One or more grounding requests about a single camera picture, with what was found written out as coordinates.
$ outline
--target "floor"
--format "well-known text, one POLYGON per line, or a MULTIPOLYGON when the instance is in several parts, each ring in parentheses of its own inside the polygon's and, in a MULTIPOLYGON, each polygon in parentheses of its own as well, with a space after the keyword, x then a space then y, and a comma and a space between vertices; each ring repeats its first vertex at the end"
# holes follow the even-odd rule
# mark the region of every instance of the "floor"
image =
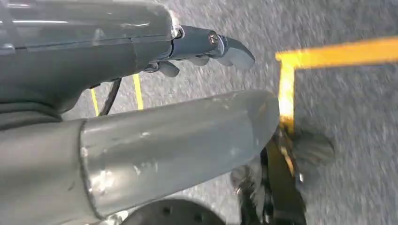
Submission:
MULTIPOLYGON (((174 10, 183 24, 242 41, 257 62, 246 72, 211 61, 201 68, 176 63, 181 69, 176 78, 140 74, 145 108, 231 90, 277 94, 280 65, 275 52, 398 35, 398 0, 158 2, 174 10)), ((319 168, 318 180, 303 190, 309 225, 398 224, 397 87, 398 63, 296 72, 296 126, 321 129, 337 151, 336 161, 319 168)), ((106 84, 96 88, 100 107, 108 89, 106 84)), ((130 76, 124 78, 111 112, 135 109, 130 76)), ((65 118, 94 115, 86 91, 65 118)), ((229 224, 238 224, 237 201, 227 174, 178 195, 201 200, 229 224)))

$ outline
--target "cable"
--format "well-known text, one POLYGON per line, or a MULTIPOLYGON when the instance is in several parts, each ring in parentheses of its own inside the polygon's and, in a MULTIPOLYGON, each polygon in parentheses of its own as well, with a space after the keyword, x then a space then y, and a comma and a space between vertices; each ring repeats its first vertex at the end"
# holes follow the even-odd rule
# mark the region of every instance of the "cable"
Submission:
POLYGON ((122 79, 118 78, 115 80, 112 84, 111 90, 108 94, 108 97, 105 101, 104 107, 102 108, 101 112, 99 113, 98 116, 106 116, 108 115, 109 111, 112 108, 113 102, 115 101, 117 92, 119 91, 120 84, 122 83, 122 79))

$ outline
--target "gray metal tube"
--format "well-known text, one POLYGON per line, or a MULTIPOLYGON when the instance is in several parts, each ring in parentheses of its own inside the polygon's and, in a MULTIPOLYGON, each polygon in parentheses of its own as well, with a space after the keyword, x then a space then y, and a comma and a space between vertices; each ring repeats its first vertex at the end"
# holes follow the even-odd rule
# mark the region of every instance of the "gray metal tube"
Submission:
POLYGON ((241 91, 89 119, 81 156, 101 216, 191 187, 259 155, 276 130, 278 100, 241 91))
POLYGON ((0 132, 0 225, 98 220, 79 163, 82 123, 46 123, 0 132))

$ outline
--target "metal tube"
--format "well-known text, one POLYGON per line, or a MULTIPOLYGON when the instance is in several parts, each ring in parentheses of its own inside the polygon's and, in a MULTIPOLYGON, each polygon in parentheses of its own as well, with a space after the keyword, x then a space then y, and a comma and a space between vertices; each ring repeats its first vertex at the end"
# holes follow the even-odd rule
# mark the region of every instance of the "metal tube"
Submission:
POLYGON ((106 216, 246 164, 278 121, 277 98, 255 90, 89 119, 81 157, 94 208, 106 216))

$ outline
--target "yellow painted line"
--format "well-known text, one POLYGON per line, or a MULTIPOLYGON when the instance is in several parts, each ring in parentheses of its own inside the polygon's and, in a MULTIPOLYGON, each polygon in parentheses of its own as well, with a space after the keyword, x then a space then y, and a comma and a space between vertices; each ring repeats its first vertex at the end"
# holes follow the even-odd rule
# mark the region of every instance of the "yellow painted line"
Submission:
POLYGON ((280 123, 289 133, 294 130, 294 68, 282 63, 279 77, 279 113, 280 123))
POLYGON ((91 92, 92 104, 94 105, 95 116, 98 116, 99 115, 98 102, 97 102, 97 98, 95 97, 95 91, 94 91, 94 89, 90 89, 90 92, 91 92))
POLYGON ((295 69, 339 67, 398 60, 398 37, 280 52, 276 59, 295 69))
POLYGON ((142 93, 141 93, 141 84, 139 81, 139 74, 134 74, 133 80, 134 80, 134 87, 136 90, 136 99, 137 99, 138 109, 141 110, 144 108, 144 103, 142 101, 142 93))
POLYGON ((294 70, 398 61, 398 37, 277 52, 281 62, 279 111, 281 125, 294 130, 294 70))

